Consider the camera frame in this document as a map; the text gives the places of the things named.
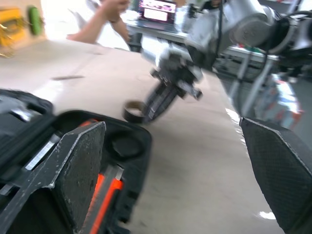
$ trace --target black padded panel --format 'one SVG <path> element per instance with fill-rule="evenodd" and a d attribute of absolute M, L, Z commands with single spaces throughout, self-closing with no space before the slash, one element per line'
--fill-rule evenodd
<path fill-rule="evenodd" d="M 285 233 L 311 226 L 312 152 L 280 126 L 244 118 L 241 127 L 255 178 L 279 226 Z M 312 231 L 305 227 L 303 233 Z"/>

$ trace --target green object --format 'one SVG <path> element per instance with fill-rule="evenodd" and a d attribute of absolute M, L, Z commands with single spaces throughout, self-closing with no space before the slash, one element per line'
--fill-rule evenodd
<path fill-rule="evenodd" d="M 43 23 L 38 8 L 34 6 L 28 8 L 28 21 L 32 34 L 35 36 L 41 35 Z"/>

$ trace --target person's arm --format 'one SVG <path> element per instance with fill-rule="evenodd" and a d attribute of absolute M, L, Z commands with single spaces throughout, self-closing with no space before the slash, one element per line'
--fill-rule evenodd
<path fill-rule="evenodd" d="M 127 25 L 122 21 L 121 18 L 117 22 L 111 22 L 112 28 L 125 40 L 126 43 L 129 42 L 129 32 Z"/>
<path fill-rule="evenodd" d="M 108 21 L 103 8 L 99 8 L 91 20 L 76 34 L 68 35 L 67 39 L 84 43 L 96 43 L 103 25 Z"/>

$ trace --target person's hand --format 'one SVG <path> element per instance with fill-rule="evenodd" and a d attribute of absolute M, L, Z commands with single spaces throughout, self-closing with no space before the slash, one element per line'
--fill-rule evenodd
<path fill-rule="evenodd" d="M 103 0 L 100 11 L 106 20 L 116 22 L 129 6 L 129 0 Z"/>

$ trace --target desk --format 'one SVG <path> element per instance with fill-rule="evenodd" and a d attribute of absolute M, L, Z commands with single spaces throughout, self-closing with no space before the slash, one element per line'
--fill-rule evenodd
<path fill-rule="evenodd" d="M 133 32 L 141 33 L 144 35 L 149 35 L 149 36 L 156 37 L 156 38 L 162 38 L 165 40 L 183 43 L 184 39 L 186 39 L 187 37 L 187 34 L 182 33 L 182 32 L 170 33 L 170 32 L 164 32 L 164 31 L 160 31 L 156 29 L 139 27 L 137 26 L 136 21 L 127 20 L 125 21 L 125 23 L 129 27 L 129 29 Z"/>
<path fill-rule="evenodd" d="M 138 53 L 73 41 L 40 43 L 0 63 L 1 88 L 49 99 L 55 114 L 82 109 L 121 118 L 125 100 L 144 99 L 157 82 Z M 51 80 L 67 75 L 84 78 Z M 135 234 L 283 234 L 259 215 L 270 208 L 227 114 L 231 106 L 218 78 L 204 76 L 201 101 L 178 99 L 146 127 L 153 152 L 128 227 Z"/>
<path fill-rule="evenodd" d="M 235 95 L 237 94 L 240 80 L 244 78 L 244 75 L 247 71 L 248 64 L 250 60 L 256 61 L 256 62 L 263 62 L 264 60 L 264 54 L 261 53 L 252 53 L 250 56 L 250 51 L 231 46 L 226 51 L 223 52 L 226 55 L 232 55 L 236 57 L 243 58 L 243 62 L 239 68 L 239 71 L 237 73 L 237 79 L 232 83 L 231 89 L 230 89 L 230 100 L 233 101 L 235 98 Z M 269 72 L 273 66 L 273 64 L 278 61 L 278 56 L 268 56 L 267 63 L 265 64 L 265 67 L 263 71 L 255 78 L 252 89 L 250 90 L 246 101 L 244 102 L 241 110 L 242 116 L 247 116 L 249 114 L 250 109 L 252 108 L 255 99 L 257 98 L 257 95 L 259 93 L 259 89 L 262 87 L 263 83 L 266 80 L 266 77 L 269 75 Z"/>

